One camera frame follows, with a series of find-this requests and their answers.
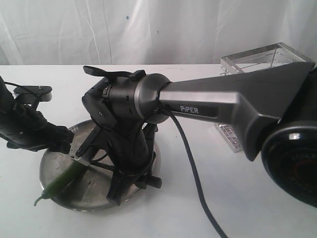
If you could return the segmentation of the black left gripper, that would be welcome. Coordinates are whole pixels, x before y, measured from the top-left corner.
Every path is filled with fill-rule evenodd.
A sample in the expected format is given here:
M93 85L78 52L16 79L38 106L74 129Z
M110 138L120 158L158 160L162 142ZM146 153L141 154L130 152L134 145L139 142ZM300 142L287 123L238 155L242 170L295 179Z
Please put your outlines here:
M23 149L39 151L49 149L68 154L74 133L65 126L48 122L40 112L26 110L16 113L17 136L14 142Z

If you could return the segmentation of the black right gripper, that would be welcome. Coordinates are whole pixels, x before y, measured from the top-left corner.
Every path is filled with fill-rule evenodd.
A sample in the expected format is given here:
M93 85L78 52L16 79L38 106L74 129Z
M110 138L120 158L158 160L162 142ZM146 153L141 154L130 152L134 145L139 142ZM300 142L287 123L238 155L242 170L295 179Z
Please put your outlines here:
M106 198L112 205L121 205L130 199L136 187L160 189L162 186L161 178L151 172L157 126L150 123L142 129L143 124L141 121L120 121L108 129L109 156L115 169Z

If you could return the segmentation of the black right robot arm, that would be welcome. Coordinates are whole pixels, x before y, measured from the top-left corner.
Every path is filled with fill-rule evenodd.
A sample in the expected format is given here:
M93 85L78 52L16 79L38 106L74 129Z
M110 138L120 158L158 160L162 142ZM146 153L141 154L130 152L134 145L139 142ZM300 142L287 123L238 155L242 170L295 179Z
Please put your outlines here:
M172 82L144 70L105 71L84 66L100 81L82 97L105 133L115 166L108 199L119 204L134 176L151 160L142 125L171 116L233 126L245 156L262 156L265 170L285 192L317 204L317 68L294 62L269 69Z

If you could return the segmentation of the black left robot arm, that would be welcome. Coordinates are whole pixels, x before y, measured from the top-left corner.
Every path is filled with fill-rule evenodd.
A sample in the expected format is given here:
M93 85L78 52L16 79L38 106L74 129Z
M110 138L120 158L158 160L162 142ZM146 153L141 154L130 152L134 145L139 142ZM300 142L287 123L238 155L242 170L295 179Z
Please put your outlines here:
M0 80L0 137L9 149L68 154L74 133L47 121L37 110L52 99L50 86L21 86Z

